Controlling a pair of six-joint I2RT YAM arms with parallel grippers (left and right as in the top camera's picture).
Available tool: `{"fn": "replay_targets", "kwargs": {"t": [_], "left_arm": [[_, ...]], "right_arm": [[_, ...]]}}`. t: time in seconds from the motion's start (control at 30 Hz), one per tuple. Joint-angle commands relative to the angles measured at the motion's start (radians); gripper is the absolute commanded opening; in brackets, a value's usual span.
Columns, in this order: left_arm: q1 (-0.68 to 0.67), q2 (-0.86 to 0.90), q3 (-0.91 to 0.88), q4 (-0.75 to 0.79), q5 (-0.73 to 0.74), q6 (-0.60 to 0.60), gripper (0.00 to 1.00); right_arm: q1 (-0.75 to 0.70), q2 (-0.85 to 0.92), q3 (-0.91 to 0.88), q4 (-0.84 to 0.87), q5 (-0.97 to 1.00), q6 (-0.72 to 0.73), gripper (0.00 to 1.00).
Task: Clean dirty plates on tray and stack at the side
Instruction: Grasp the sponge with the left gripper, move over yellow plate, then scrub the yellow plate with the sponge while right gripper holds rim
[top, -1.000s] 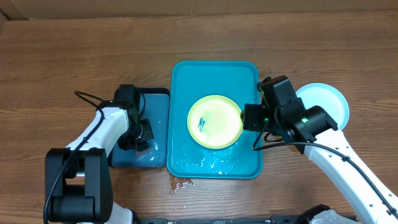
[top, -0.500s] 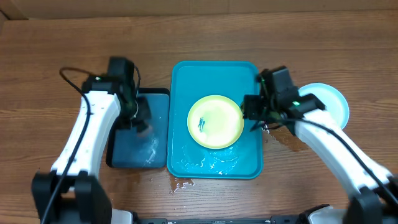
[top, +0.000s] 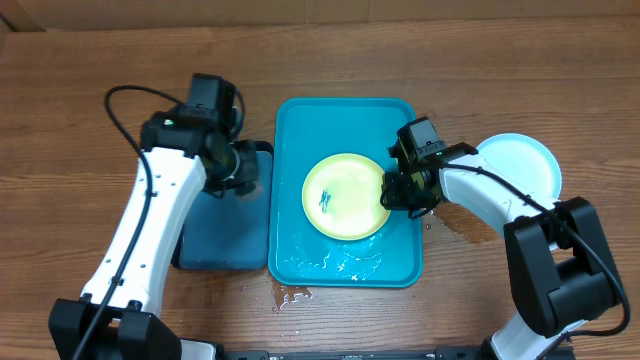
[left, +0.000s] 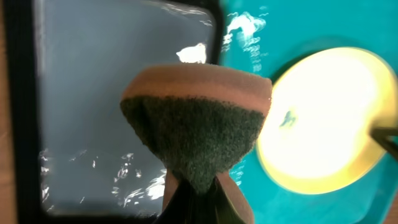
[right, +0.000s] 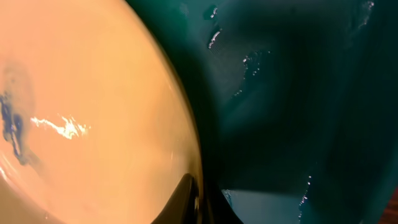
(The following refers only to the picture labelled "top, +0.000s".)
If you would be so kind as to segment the yellow plate with blue stain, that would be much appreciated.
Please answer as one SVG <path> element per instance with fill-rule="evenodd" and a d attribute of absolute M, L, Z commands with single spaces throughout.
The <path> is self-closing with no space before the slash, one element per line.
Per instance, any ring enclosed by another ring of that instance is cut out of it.
<path fill-rule="evenodd" d="M 380 204 L 384 170 L 373 160 L 340 153 L 317 163 L 302 186 L 309 222 L 336 240 L 356 241 L 377 232 L 390 211 Z"/>

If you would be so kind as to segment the light blue plate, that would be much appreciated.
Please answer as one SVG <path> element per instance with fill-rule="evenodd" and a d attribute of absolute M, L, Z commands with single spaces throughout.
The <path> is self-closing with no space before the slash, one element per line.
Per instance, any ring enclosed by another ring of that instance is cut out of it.
<path fill-rule="evenodd" d="M 484 140 L 477 150 L 493 168 L 527 189 L 548 197 L 560 196 L 559 163 L 538 140 L 523 134 L 503 133 Z"/>

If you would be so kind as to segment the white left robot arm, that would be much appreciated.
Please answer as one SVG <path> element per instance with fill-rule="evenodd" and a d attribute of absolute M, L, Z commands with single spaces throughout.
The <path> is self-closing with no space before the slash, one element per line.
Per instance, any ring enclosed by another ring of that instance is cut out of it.
<path fill-rule="evenodd" d="M 160 319 L 169 266 L 197 195 L 258 178 L 257 145 L 206 117 L 157 112 L 141 129 L 135 185 L 113 240 L 77 300 L 59 299 L 48 326 L 62 359 L 214 359 Z"/>

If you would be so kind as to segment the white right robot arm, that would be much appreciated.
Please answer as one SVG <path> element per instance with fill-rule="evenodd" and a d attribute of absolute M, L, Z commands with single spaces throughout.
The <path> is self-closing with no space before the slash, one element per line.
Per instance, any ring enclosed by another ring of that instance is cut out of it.
<path fill-rule="evenodd" d="M 440 202 L 460 205 L 502 233 L 516 307 L 487 337 L 480 359 L 546 359 L 564 341 L 614 336 L 631 308 L 595 209 L 581 197 L 540 196 L 493 168 L 466 143 L 396 143 L 381 205 L 416 219 Z"/>

